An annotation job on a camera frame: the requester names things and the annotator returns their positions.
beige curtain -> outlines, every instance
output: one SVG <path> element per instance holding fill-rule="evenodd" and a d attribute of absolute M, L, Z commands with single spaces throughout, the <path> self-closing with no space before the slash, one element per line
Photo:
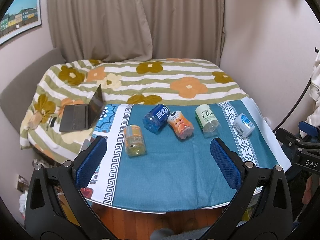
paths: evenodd
<path fill-rule="evenodd" d="M 152 40 L 141 0 L 47 0 L 52 43 L 68 61 L 147 61 Z"/>
<path fill-rule="evenodd" d="M 219 65 L 224 0 L 142 0 L 153 58 L 202 58 Z"/>

striped blanket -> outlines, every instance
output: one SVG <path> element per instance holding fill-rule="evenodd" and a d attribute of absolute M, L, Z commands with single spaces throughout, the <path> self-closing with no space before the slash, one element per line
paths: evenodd
<path fill-rule="evenodd" d="M 21 149 L 33 145 L 59 163 L 73 160 L 85 139 L 90 139 L 95 125 L 84 131 L 59 132 L 64 107 L 89 103 L 100 84 L 106 104 L 201 105 L 247 96 L 229 75 L 206 60 L 154 59 L 121 63 L 79 60 L 54 65 L 39 82 L 21 123 Z M 28 121 L 35 111 L 41 113 L 42 120 L 32 130 Z M 55 125 L 50 127 L 54 117 L 57 117 Z"/>

blue label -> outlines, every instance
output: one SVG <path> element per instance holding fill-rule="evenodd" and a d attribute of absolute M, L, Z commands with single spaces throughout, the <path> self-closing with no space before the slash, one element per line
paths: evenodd
<path fill-rule="evenodd" d="M 165 105 L 157 105 L 154 109 L 150 111 L 150 113 L 156 117 L 160 122 L 165 122 L 170 115 L 169 109 Z"/>
<path fill-rule="evenodd" d="M 249 122 L 250 122 L 250 120 L 249 120 L 245 115 L 242 115 L 242 116 L 241 116 L 241 121 L 242 121 L 243 123 L 249 123 Z"/>

metal screw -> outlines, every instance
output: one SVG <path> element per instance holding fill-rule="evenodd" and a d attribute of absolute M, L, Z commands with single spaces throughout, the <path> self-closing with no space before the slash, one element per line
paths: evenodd
<path fill-rule="evenodd" d="M 65 167 L 70 167 L 71 164 L 72 164 L 72 161 L 65 161 L 65 162 L 63 163 L 63 166 L 65 166 Z"/>
<path fill-rule="evenodd" d="M 276 165 L 276 170 L 277 171 L 282 171 L 282 167 L 280 165 Z"/>
<path fill-rule="evenodd" d="M 41 164 L 37 164 L 37 165 L 35 166 L 35 170 L 36 170 L 36 171 L 39 171 L 39 169 L 41 169 L 41 167 L 42 167 Z"/>
<path fill-rule="evenodd" d="M 252 162 L 246 162 L 245 166 L 247 166 L 248 168 L 252 168 L 253 167 L 253 163 Z"/>

bottle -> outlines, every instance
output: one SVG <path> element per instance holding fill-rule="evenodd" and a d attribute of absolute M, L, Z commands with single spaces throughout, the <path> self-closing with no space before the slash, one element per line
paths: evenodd
<path fill-rule="evenodd" d="M 233 122 L 233 127 L 242 137 L 249 136 L 254 130 L 254 124 L 246 117 L 245 114 L 239 114 Z"/>
<path fill-rule="evenodd" d="M 124 129 L 125 152 L 130 157 L 140 156 L 146 153 L 141 129 L 138 125 L 129 125 Z"/>
<path fill-rule="evenodd" d="M 169 115 L 169 108 L 159 104 L 144 116 L 142 122 L 145 128 L 157 134 L 159 129 L 167 122 Z"/>
<path fill-rule="evenodd" d="M 173 112 L 168 117 L 168 123 L 180 139 L 185 139 L 193 134 L 193 125 L 180 111 Z"/>
<path fill-rule="evenodd" d="M 208 105 L 204 104 L 196 108 L 196 119 L 200 124 L 205 137 L 214 136 L 215 131 L 220 124 Z"/>

